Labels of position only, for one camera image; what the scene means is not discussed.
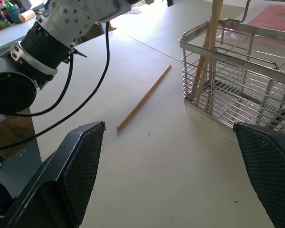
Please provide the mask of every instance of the mesh texture pad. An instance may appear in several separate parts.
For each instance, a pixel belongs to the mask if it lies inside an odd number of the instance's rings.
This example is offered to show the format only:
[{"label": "mesh texture pad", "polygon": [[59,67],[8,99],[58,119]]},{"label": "mesh texture pad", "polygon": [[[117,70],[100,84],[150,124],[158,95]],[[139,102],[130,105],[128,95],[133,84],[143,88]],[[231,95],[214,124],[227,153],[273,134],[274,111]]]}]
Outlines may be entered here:
[{"label": "mesh texture pad", "polygon": [[275,141],[245,126],[234,127],[250,182],[275,228],[285,228],[285,153]]},{"label": "mesh texture pad", "polygon": [[62,177],[77,225],[84,219],[96,180],[104,128],[101,125],[85,133]]}]

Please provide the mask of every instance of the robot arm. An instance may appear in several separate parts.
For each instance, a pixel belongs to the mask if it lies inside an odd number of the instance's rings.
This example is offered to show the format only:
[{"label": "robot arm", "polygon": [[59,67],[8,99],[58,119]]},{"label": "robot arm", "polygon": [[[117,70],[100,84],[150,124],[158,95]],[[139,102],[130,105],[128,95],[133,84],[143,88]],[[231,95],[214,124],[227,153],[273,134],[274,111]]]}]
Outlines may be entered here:
[{"label": "robot arm", "polygon": [[53,80],[61,62],[69,62],[76,38],[95,22],[122,15],[139,1],[51,0],[48,17],[39,16],[24,39],[0,57],[0,114],[15,114],[30,107],[37,89]]}]

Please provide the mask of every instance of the metal utensil holder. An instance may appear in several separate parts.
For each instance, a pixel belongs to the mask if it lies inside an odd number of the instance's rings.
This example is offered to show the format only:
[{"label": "metal utensil holder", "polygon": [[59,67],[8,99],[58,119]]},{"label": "metal utensil holder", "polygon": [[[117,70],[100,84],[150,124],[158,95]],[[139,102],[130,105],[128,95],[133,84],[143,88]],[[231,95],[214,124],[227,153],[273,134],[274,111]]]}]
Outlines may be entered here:
[{"label": "metal utensil holder", "polygon": [[[185,104],[230,127],[246,122],[285,133],[285,53],[282,56],[277,48],[256,42],[283,43],[285,32],[220,21],[211,51],[196,45],[208,23],[185,32],[180,39]],[[226,33],[241,39],[226,38]],[[198,87],[193,87],[200,56],[211,58],[214,67],[212,72],[207,69],[205,81],[198,80]]]}]

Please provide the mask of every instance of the stainless steel basket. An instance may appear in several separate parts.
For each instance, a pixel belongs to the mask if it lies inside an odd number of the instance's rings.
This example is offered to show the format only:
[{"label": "stainless steel basket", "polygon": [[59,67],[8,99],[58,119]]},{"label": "stainless steel basket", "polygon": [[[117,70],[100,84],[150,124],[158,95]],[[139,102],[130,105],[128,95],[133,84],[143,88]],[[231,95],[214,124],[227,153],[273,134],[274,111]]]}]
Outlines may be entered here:
[{"label": "stainless steel basket", "polygon": [[[180,39],[185,104],[230,127],[246,122],[285,133],[285,32],[220,21],[211,51],[196,45],[207,25]],[[200,56],[211,58],[213,72],[194,84]]]}]

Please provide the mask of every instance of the table surface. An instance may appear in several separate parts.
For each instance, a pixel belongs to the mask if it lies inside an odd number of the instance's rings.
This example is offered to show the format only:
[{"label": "table surface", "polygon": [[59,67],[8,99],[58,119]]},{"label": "table surface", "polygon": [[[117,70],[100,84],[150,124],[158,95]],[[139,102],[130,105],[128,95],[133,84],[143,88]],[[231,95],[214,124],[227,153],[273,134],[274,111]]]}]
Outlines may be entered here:
[{"label": "table surface", "polygon": [[[187,27],[179,28],[182,20],[175,20],[185,9],[177,4],[153,16],[150,21],[157,29],[142,28],[144,37],[111,32],[111,64],[98,93],[75,116],[38,138],[44,161],[69,131],[97,120],[106,123],[95,190],[82,228],[273,227],[249,182],[238,144],[183,103],[178,39],[210,15],[205,17],[206,11],[194,5],[185,11]],[[98,83],[106,60],[105,37],[77,48],[88,58],[75,56],[65,98],[54,111],[33,118],[36,132],[73,111]],[[170,64],[156,91],[117,134],[116,126]],[[59,66],[54,80],[38,93],[32,112],[57,100],[67,72],[68,65]]]},{"label": "table surface", "polygon": [[21,40],[28,30],[33,26],[35,19],[31,19],[25,23],[11,25],[0,31],[0,50],[8,47],[11,43]]}]

